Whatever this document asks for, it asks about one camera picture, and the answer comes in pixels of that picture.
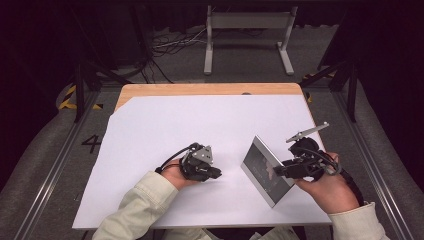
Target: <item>table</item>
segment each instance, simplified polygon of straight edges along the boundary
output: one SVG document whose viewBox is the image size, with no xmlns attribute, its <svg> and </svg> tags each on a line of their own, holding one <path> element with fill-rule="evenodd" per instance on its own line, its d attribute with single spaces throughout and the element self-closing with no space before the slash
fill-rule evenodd
<svg viewBox="0 0 424 240">
<path fill-rule="evenodd" d="M 256 124 L 258 119 L 267 124 Z M 270 208 L 240 167 L 255 134 L 282 160 L 292 157 L 285 136 L 313 126 L 303 93 L 293 83 L 126 85 L 73 228 L 97 228 L 125 192 L 163 162 L 153 159 L 166 159 L 193 141 L 212 146 L 214 166 L 223 176 L 184 189 L 152 228 L 330 224 L 297 186 Z M 311 137 L 323 149 L 319 135 Z"/>
</svg>

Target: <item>metal rod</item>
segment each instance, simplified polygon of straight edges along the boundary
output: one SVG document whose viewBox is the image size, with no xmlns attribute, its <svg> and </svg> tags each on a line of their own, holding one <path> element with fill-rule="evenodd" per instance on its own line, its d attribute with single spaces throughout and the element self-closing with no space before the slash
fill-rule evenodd
<svg viewBox="0 0 424 240">
<path fill-rule="evenodd" d="M 38 194 L 35 197 L 30 210 L 28 211 L 24 221 L 22 222 L 18 232 L 14 237 L 15 240 L 30 238 L 31 233 L 34 230 L 35 225 L 37 224 L 38 219 L 40 218 L 47 202 L 49 201 L 49 198 L 56 186 L 57 181 L 59 180 L 63 168 L 65 167 L 66 162 L 68 161 L 70 151 L 75 142 L 75 139 L 78 136 L 78 133 L 82 128 L 85 120 L 87 119 L 91 106 L 95 103 L 98 94 L 98 92 L 89 93 L 88 101 L 86 102 L 86 109 L 88 109 L 88 111 L 84 112 L 84 114 L 81 116 L 80 121 L 74 123 L 71 130 L 69 131 L 69 134 L 65 140 L 65 143 L 62 146 L 62 149 L 56 157 L 56 160 L 53 163 L 49 174 L 47 174 L 47 177 L 44 180 L 44 183 L 41 185 L 40 190 L 38 191 Z"/>
<path fill-rule="evenodd" d="M 414 238 L 412 233 L 409 230 L 408 225 L 406 224 L 405 219 L 403 218 L 399 207 L 393 198 L 392 192 L 384 181 L 383 176 L 381 175 L 380 170 L 378 169 L 378 166 L 361 134 L 361 131 L 359 130 L 356 123 L 350 121 L 349 115 L 345 110 L 346 101 L 343 98 L 342 93 L 333 92 L 332 94 L 345 122 L 349 127 L 352 136 L 354 137 L 356 145 L 359 147 L 360 154 L 362 155 L 362 163 L 368 175 L 370 176 L 371 182 L 374 185 L 378 197 L 380 198 L 389 220 L 393 225 L 397 239 L 413 240 Z"/>
</svg>

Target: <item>person's left hand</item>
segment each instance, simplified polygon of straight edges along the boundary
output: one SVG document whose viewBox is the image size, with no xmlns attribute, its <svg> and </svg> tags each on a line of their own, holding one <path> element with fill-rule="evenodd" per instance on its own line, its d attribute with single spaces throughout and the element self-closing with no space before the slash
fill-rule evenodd
<svg viewBox="0 0 424 240">
<path fill-rule="evenodd" d="M 164 167 L 165 170 L 162 171 L 161 175 L 166 178 L 170 183 L 172 183 L 172 185 L 174 185 L 178 190 L 199 183 L 198 181 L 187 180 L 181 173 L 179 164 L 179 159 L 174 159 L 170 161 Z"/>
</svg>

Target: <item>person's right hand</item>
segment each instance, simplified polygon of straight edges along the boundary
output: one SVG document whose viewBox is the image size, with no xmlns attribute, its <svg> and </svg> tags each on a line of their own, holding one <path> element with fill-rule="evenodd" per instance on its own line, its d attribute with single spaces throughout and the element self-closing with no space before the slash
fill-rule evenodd
<svg viewBox="0 0 424 240">
<path fill-rule="evenodd" d="M 339 161 L 336 153 L 328 154 L 335 161 Z M 299 188 L 309 193 L 327 214 L 347 212 L 359 207 L 355 194 L 340 174 L 335 176 L 323 174 L 316 182 L 308 182 L 304 179 L 295 179 L 294 182 Z"/>
</svg>

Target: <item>wooden table edge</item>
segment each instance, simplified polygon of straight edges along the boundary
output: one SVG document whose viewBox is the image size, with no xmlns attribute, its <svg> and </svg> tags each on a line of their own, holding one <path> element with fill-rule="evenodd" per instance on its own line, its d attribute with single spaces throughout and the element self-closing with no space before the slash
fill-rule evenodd
<svg viewBox="0 0 424 240">
<path fill-rule="evenodd" d="M 190 83 L 127 84 L 122 87 L 115 111 L 132 97 L 177 95 L 303 94 L 297 83 Z"/>
</svg>

